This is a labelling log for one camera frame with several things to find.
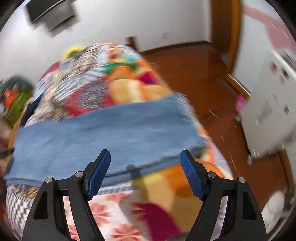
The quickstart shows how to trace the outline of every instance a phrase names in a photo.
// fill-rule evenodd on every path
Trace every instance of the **metal screw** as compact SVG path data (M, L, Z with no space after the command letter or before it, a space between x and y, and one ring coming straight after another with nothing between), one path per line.
M52 181L52 177L47 177L46 179L45 179L45 182L46 183L50 183Z
M209 177L215 177L216 176L216 173L214 173L214 172L208 172L207 175Z
M239 177L239 181L240 181L241 183L245 183L245 182L246 182L246 179L244 179L243 177Z
M76 172L75 173L75 177L82 177L83 176L83 172Z

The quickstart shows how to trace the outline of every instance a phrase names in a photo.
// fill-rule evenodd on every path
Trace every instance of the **dark baseboard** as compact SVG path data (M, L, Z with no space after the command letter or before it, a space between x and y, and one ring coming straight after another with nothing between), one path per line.
M180 47L189 47L189 46L196 46L196 45L210 45L211 43L208 41L198 41L198 42L186 42L186 43L180 43L180 44L173 44L173 45L167 45L155 49L149 49L143 52L140 52L141 55L149 55L153 54L162 50L168 50L168 49L174 49L174 48L180 48Z

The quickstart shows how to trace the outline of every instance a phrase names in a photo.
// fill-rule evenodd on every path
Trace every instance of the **black screen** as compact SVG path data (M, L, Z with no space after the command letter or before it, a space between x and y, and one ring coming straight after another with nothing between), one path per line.
M31 0L28 2L26 7L32 23L59 2L62 2L62 0Z

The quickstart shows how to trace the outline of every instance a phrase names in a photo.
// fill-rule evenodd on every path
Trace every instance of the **blue fabric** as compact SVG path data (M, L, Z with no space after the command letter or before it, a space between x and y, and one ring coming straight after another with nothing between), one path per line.
M102 149L111 153L102 186L130 180L127 166L146 175L179 163L183 149L198 156L206 140L197 134L189 112L186 99L176 93L20 128L6 185L41 186L48 176L69 178L95 161Z

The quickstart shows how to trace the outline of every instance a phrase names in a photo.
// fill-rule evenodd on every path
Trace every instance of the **yellow object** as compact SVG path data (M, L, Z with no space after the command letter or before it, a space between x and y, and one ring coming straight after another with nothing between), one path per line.
M85 47L81 46L74 46L68 49L68 51L65 53L65 59L71 58L73 54L79 53L80 51L84 50Z

